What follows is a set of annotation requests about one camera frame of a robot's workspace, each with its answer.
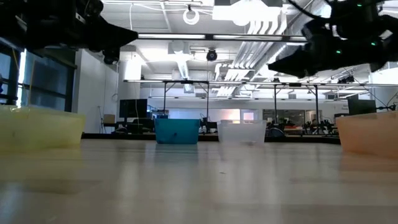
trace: white bin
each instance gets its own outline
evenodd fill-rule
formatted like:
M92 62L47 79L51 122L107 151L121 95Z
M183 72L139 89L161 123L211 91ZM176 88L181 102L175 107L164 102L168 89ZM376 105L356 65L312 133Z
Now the white bin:
M267 121L221 120L217 122L217 128L221 143L263 144Z

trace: window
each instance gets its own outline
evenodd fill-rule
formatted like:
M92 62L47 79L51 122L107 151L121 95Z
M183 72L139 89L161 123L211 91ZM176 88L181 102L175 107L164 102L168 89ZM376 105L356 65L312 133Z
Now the window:
M301 126L305 123L305 111L304 110L277 110L277 123L288 122ZM262 119L271 122L275 120L275 110L263 110Z
M21 54L18 97L21 106L72 110L74 68L30 52Z
M17 67L19 60L18 52L16 58L12 57L12 49L0 44L0 74L2 76L2 91L0 91L0 103L14 105L17 91Z
M0 53L0 74L2 78L8 80L10 76L11 57Z

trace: yellow bin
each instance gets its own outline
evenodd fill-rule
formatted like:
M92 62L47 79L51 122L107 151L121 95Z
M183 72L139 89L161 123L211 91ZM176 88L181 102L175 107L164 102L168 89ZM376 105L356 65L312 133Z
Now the yellow bin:
M84 125L80 114L0 105L0 152L76 146Z

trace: security camera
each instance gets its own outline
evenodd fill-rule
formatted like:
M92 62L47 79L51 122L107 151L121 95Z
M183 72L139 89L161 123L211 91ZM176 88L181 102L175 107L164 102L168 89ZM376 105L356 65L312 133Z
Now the security camera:
M104 63L113 65L119 62L120 48L106 49L102 51L102 54L104 55Z
M217 60L217 53L215 49L210 49L206 56L207 61L213 62Z

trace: ceiling duct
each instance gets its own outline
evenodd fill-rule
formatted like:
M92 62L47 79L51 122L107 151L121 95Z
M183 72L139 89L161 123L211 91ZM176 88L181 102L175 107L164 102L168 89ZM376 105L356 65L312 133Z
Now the ceiling duct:
M313 12L314 14L321 14L322 16L328 17L327 14L330 13L330 6L325 1L314 1L309 0L305 4L300 4L300 6L304 5L304 9ZM286 35L298 35L301 32L302 27L305 23L307 23L311 18L306 15L300 13L297 17L294 17L287 24ZM277 58L282 58L292 54L297 47L288 46L285 43L269 43L269 50L266 52L262 52L259 54L258 59L252 63L252 66L256 66L255 69L261 71L259 74L262 76L269 77L271 75L271 71L268 70L268 63L271 60L276 60Z
M228 2L215 1L213 19L232 20L238 26L250 23L248 34L275 34L278 27L283 26L286 15L280 0L240 0L232 5ZM259 42L243 42L232 67L249 68L265 46Z
M175 40L169 43L169 54L175 54L176 56L181 55L181 57L176 57L175 61L178 65L178 70L180 71L180 78L183 80L189 79L187 58L185 55L189 54L188 43L182 40ZM194 93L195 87L191 84L184 84L184 93Z

